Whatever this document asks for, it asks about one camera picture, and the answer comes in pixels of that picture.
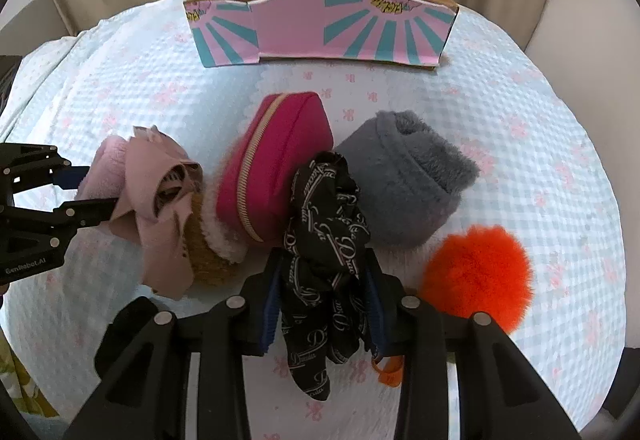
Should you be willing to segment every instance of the cardboard box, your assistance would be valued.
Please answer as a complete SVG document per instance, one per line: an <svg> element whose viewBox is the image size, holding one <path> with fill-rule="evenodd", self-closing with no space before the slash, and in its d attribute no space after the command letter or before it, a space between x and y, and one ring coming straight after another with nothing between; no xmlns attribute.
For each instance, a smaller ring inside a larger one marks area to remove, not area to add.
<svg viewBox="0 0 640 440"><path fill-rule="evenodd" d="M187 0L205 67L260 58L341 58L437 66L452 0Z"/></svg>

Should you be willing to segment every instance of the dusty pink ribbon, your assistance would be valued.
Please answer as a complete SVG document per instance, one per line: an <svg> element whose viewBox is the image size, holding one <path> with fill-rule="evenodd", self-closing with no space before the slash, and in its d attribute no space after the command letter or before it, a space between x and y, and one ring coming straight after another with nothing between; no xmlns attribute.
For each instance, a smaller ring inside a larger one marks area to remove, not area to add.
<svg viewBox="0 0 640 440"><path fill-rule="evenodd" d="M202 168L155 126L134 128L125 184L109 229L143 249L143 280L159 295L180 299L193 282L184 227Z"/></svg>

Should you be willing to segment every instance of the black scarf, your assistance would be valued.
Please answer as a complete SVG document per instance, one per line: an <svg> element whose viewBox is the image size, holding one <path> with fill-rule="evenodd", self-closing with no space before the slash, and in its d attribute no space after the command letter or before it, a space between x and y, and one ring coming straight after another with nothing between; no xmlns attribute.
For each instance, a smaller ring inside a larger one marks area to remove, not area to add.
<svg viewBox="0 0 640 440"><path fill-rule="evenodd" d="M320 153L298 170L291 190L282 333L293 380L308 396L326 400L325 357L344 364L368 332L358 275L370 236L357 206L358 186L341 155Z"/></svg>

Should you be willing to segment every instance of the teal stripe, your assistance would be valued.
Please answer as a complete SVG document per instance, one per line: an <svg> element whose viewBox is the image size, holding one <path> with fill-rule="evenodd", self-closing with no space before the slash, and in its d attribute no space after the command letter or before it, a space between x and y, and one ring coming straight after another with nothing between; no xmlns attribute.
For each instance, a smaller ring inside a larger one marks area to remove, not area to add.
<svg viewBox="0 0 640 440"><path fill-rule="evenodd" d="M218 4L216 5L217 11L245 11L250 12L251 7L249 4Z"/></svg>
<svg viewBox="0 0 640 440"><path fill-rule="evenodd" d="M357 21L363 19L364 16L369 14L368 9L363 9L358 11L357 13L350 14L349 16L345 16L344 18L338 20L337 22L332 23L324 28L324 44L326 45L336 36L339 36L345 30L349 29L353 24Z"/></svg>
<svg viewBox="0 0 640 440"><path fill-rule="evenodd" d="M428 8L428 7L424 10L424 12L427 13L427 14L430 14L434 18L437 18L437 19L445 22L446 24L451 23L451 21L454 18L453 14L443 13L442 11L439 11L439 10L436 10L436 9L431 9L431 8Z"/></svg>
<svg viewBox="0 0 640 440"><path fill-rule="evenodd" d="M216 61L213 59L211 55L211 51L209 50L209 46L207 42L204 41L204 34L200 29L191 29L193 32L193 41L196 42L196 48L198 49L198 54L200 55L200 61L202 61L202 65L206 68L210 68L216 65Z"/></svg>
<svg viewBox="0 0 640 440"><path fill-rule="evenodd" d="M325 7L341 6L344 4L359 4L362 0L324 0Z"/></svg>
<svg viewBox="0 0 640 440"><path fill-rule="evenodd" d="M372 17L372 19L369 20L369 23L367 23L364 29L360 31L356 39L353 40L353 43L349 45L349 48L344 53L345 58L358 57L358 55L360 54L360 51L362 50L362 46L364 45L364 42L367 41L367 38L369 37L369 34L371 34L371 30L376 25L377 21L378 21L377 16L374 16Z"/></svg>
<svg viewBox="0 0 640 440"><path fill-rule="evenodd" d="M258 33L255 32L254 29L249 29L248 27L240 26L238 24L230 22L229 20L224 20L217 16L212 17L212 20L216 22L219 26L225 27L226 30L230 30L236 36L239 36L246 42L249 42L254 46L258 46Z"/></svg>
<svg viewBox="0 0 640 440"><path fill-rule="evenodd" d="M211 24L207 23L206 26L207 26L207 29L209 29L209 32L211 33L211 35L218 42L218 45L220 45L222 50L225 52L226 56L228 57L229 61L232 64L238 65L238 64L244 63L242 58L238 56L238 53L233 49L231 45L229 45L229 42L225 40L225 38L220 36L219 32L216 29L214 29Z"/></svg>
<svg viewBox="0 0 640 440"><path fill-rule="evenodd" d="M420 57L418 56L418 49L415 47L414 32L411 29L409 20L404 21L404 32L406 33L406 56L409 58L409 63L419 65Z"/></svg>
<svg viewBox="0 0 640 440"><path fill-rule="evenodd" d="M396 45L396 25L397 22L387 21L382 29L378 48L376 49L376 60L393 61L394 47Z"/></svg>
<svg viewBox="0 0 640 440"><path fill-rule="evenodd" d="M433 51L436 53L436 56L439 56L444 48L444 42L438 37L438 35L431 30L427 24L424 23L418 16L414 18L415 24L424 34L424 37L427 38L429 45L433 47Z"/></svg>

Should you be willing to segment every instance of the yellow green fabric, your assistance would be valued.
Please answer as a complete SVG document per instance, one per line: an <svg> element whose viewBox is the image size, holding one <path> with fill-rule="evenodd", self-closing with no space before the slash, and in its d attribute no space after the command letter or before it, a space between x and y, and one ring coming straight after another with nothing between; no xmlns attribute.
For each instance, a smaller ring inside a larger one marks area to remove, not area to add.
<svg viewBox="0 0 640 440"><path fill-rule="evenodd" d="M58 416L36 386L20 360L15 356L0 328L0 381L14 401L15 407L24 413L44 417Z"/></svg>

